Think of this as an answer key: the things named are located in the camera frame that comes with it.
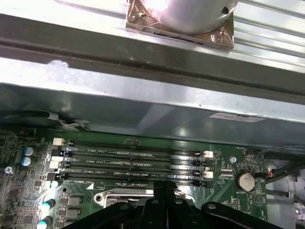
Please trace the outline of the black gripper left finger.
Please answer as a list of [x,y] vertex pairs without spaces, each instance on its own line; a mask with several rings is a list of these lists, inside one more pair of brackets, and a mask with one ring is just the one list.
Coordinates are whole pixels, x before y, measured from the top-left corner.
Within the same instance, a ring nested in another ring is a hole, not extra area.
[[118,202],[70,225],[69,229],[163,229],[166,182],[153,183],[153,197],[133,206]]

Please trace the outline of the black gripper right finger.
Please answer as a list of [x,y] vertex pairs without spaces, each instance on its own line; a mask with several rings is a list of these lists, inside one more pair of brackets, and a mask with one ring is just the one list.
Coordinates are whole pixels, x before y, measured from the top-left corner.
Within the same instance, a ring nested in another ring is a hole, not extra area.
[[177,198],[177,188],[172,181],[164,181],[164,198],[169,210],[171,229],[278,229],[247,213],[235,210],[218,202],[207,202],[199,209],[185,199]]

